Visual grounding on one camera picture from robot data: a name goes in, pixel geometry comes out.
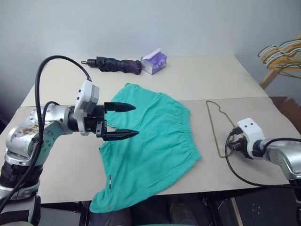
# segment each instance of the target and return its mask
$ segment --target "table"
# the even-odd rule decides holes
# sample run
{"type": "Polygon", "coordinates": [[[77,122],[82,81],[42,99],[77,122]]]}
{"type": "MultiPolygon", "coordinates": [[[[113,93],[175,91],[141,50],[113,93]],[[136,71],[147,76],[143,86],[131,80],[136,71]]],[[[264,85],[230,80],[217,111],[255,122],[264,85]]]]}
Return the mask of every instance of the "table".
{"type": "MultiPolygon", "coordinates": [[[[226,161],[218,157],[206,99],[214,99],[219,103],[234,122],[246,117],[253,118],[262,127],[266,137],[298,137],[294,126],[277,110],[233,56],[171,58],[167,67],[155,75],[102,73],[97,69],[88,69],[88,72],[94,84],[101,88],[101,102],[110,101],[125,83],[130,82],[165,92],[191,109],[192,134],[203,158],[178,182],[159,194],[252,187],[238,180],[228,169],[226,161]]],[[[49,63],[41,77],[41,102],[54,100],[63,105],[73,105],[83,80],[81,72],[69,62],[57,60],[49,63]]],[[[1,134],[2,148],[5,148],[8,132],[22,122],[34,106],[32,91],[1,134]]],[[[215,106],[211,106],[211,109],[219,145],[223,149],[231,126],[215,106]]],[[[74,133],[58,138],[40,177],[39,195],[42,203],[91,200],[96,192],[102,190],[106,181],[98,151],[102,143],[94,134],[83,137],[74,133]]],[[[1,155],[0,160],[4,161],[4,152],[1,155]]],[[[251,161],[236,154],[231,156],[231,161],[233,167],[251,181],[287,183],[280,168],[271,163],[251,161]]]]}

